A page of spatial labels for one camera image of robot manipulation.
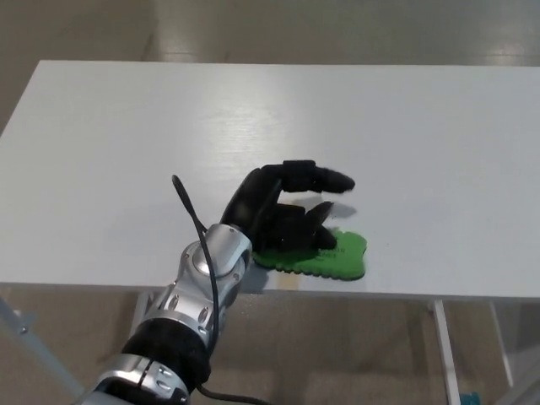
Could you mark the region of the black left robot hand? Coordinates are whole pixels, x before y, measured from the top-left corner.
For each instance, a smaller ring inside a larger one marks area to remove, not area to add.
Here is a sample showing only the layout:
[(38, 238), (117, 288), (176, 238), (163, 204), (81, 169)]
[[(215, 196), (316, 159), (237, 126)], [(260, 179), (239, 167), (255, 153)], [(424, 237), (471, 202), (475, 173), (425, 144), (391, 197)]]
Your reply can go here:
[(323, 223), (332, 210), (332, 202), (321, 202), (306, 210), (280, 203), (278, 198), (283, 192), (343, 194), (354, 187), (351, 177), (319, 167), (313, 160), (264, 165), (242, 181), (220, 222), (247, 236), (256, 253), (331, 250), (337, 239)]

